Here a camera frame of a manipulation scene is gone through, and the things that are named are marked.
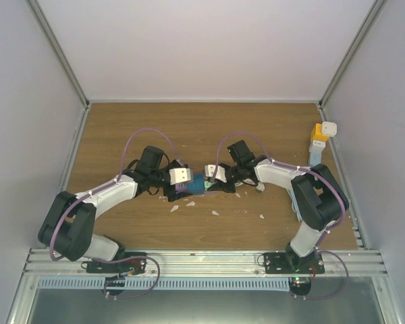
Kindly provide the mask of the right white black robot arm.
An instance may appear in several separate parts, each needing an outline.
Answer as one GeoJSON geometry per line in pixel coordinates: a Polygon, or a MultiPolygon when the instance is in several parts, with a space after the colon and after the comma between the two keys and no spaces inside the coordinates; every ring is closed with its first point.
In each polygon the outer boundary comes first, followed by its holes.
{"type": "Polygon", "coordinates": [[[326,234],[345,220],[349,203],[340,185],[321,163],[301,167],[264,155],[257,157],[243,140],[227,149],[235,165],[219,162],[206,165],[204,175],[214,183],[209,190],[234,193],[235,185],[246,180],[254,185],[273,184],[287,190],[301,221],[296,235],[286,246],[285,262],[292,273],[303,272],[317,260],[317,248],[326,234]]]}

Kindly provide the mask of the purple power strip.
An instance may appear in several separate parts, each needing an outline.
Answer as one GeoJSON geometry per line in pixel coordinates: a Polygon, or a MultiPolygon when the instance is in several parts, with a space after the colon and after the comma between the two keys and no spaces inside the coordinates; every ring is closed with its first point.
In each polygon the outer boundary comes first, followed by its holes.
{"type": "Polygon", "coordinates": [[[213,185],[212,182],[188,182],[183,184],[176,184],[175,191],[181,198],[189,196],[204,196],[205,194],[214,194],[214,191],[209,191],[209,188],[213,185]]]}

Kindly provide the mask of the green plug adapter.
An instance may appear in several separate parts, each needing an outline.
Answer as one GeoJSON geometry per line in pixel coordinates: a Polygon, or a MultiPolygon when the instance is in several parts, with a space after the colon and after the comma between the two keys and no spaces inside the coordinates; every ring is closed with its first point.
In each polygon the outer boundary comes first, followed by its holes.
{"type": "Polygon", "coordinates": [[[214,184],[214,183],[211,182],[211,181],[204,181],[204,188],[205,188],[205,191],[208,191],[209,188],[210,188],[213,184],[214,184]]]}

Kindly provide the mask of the blue cube plug adapter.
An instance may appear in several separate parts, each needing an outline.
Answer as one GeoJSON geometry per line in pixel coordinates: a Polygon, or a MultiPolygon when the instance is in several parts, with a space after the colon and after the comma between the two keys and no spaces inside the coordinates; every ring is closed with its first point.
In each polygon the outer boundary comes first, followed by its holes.
{"type": "Polygon", "coordinates": [[[205,193],[204,175],[201,173],[195,174],[192,181],[187,183],[189,193],[193,195],[201,195],[205,193]]]}

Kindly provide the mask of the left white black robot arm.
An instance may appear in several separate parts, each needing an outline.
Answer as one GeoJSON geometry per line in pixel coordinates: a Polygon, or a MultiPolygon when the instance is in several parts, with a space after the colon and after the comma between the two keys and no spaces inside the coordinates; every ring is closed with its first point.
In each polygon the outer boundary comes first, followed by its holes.
{"type": "Polygon", "coordinates": [[[38,232],[38,241],[49,247],[52,261],[77,261],[82,257],[102,261],[108,271],[117,273],[126,264],[122,245],[107,236],[94,234],[95,221],[104,213],[132,200],[151,188],[162,189],[173,199],[176,185],[192,179],[188,166],[178,159],[161,167],[165,153],[146,147],[139,159],[122,169],[112,180],[85,192],[60,192],[54,199],[38,232]]]}

